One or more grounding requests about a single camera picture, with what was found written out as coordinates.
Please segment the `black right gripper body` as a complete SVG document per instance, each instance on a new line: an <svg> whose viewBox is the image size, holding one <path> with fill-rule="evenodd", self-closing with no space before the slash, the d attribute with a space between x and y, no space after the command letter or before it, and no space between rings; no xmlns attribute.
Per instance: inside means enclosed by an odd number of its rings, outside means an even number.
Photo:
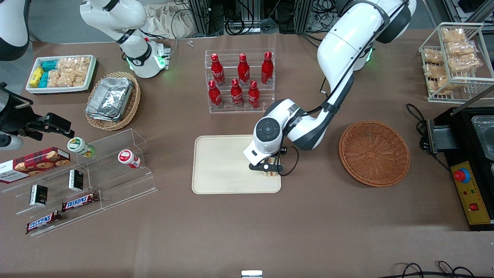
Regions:
<svg viewBox="0 0 494 278"><path fill-rule="evenodd" d="M28 129L29 123L37 123L39 115L32 110L34 104L32 100L22 97L7 90L7 84L1 83L1 111L0 127L1 131L13 136L18 135L18 131L32 131Z"/></svg>

